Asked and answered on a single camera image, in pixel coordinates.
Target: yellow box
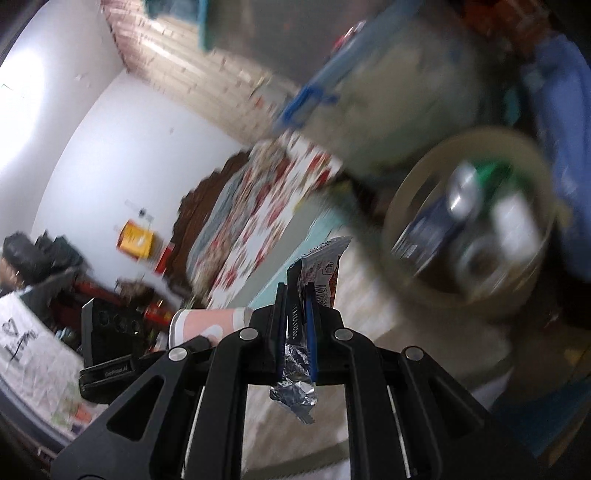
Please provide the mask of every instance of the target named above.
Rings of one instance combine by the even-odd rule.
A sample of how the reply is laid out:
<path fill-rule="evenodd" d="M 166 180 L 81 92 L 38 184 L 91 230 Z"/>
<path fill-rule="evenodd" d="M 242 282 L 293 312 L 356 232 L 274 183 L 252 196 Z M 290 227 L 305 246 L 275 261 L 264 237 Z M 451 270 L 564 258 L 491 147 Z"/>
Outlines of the yellow box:
<path fill-rule="evenodd" d="M 153 231 L 141 228 L 129 220 L 119 234 L 117 248 L 134 258 L 148 258 L 153 240 Z"/>

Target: white wall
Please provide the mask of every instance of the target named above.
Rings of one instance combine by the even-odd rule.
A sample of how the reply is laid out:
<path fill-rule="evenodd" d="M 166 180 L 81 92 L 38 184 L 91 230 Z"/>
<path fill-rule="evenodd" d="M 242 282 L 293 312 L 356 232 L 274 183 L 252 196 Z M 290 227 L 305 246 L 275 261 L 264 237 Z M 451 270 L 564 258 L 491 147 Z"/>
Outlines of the white wall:
<path fill-rule="evenodd" d="M 0 242 L 29 233 L 72 133 L 123 69 L 98 2 L 50 0 L 0 67 Z"/>
<path fill-rule="evenodd" d="M 72 136 L 47 185 L 33 226 L 65 235 L 85 256 L 93 277 L 112 287 L 137 278 L 164 292 L 162 280 L 115 248 L 119 230 L 137 214 L 154 216 L 168 242 L 181 199 L 222 168 L 242 145 L 197 114 L 123 72 Z"/>

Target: floral bedspread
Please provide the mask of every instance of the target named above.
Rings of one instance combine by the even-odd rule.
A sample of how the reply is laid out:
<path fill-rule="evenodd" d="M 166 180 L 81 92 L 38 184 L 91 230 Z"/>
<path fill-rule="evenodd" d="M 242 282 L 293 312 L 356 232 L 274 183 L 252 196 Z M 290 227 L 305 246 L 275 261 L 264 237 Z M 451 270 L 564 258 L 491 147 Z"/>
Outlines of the floral bedspread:
<path fill-rule="evenodd" d="M 286 132 L 279 142 L 287 151 L 285 172 L 250 216 L 233 245 L 204 299 L 209 309 L 228 305 L 281 238 L 298 203 L 341 168 L 339 160 L 297 132 Z"/>
<path fill-rule="evenodd" d="M 187 275 L 191 279 L 193 293 L 202 301 L 212 288 L 248 219 L 261 207 L 273 186 L 285 177 L 289 164 L 285 148 L 279 140 L 263 140 L 252 149 L 227 214 L 222 216 L 216 226 L 210 225 L 214 220 L 213 216 L 210 217 L 202 230 L 204 233 L 212 226 L 210 238 L 198 249 L 194 246 L 187 259 Z"/>

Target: screw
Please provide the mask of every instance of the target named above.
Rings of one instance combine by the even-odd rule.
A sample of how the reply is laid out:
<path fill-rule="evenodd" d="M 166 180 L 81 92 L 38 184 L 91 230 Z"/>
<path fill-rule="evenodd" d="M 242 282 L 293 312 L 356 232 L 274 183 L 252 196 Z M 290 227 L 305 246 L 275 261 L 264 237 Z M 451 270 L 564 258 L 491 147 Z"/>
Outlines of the screw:
<path fill-rule="evenodd" d="M 240 331 L 240 338 L 242 340 L 254 340 L 258 337 L 258 332 L 254 328 L 245 328 Z"/>
<path fill-rule="evenodd" d="M 168 352 L 168 358 L 170 358 L 173 362 L 180 362 L 186 356 L 187 351 L 179 346 Z"/>
<path fill-rule="evenodd" d="M 335 338 L 342 342 L 348 342 L 353 338 L 353 332 L 348 328 L 340 328 L 335 332 Z"/>
<path fill-rule="evenodd" d="M 418 362 L 419 360 L 421 360 L 423 358 L 423 356 L 425 354 L 419 347 L 410 346 L 406 349 L 406 351 L 404 352 L 404 355 L 406 355 L 409 360 L 412 360 L 414 362 Z"/>

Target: crumpled aluminum foil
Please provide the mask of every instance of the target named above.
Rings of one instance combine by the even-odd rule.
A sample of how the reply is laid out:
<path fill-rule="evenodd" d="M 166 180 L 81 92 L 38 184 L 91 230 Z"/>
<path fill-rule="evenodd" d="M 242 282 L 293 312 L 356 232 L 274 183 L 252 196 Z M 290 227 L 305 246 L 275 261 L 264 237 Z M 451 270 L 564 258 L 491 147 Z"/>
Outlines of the crumpled aluminum foil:
<path fill-rule="evenodd" d="M 271 400 L 285 405 L 306 425 L 314 423 L 310 410 L 318 402 L 309 365 L 306 347 L 286 345 L 282 381 L 269 390 Z"/>

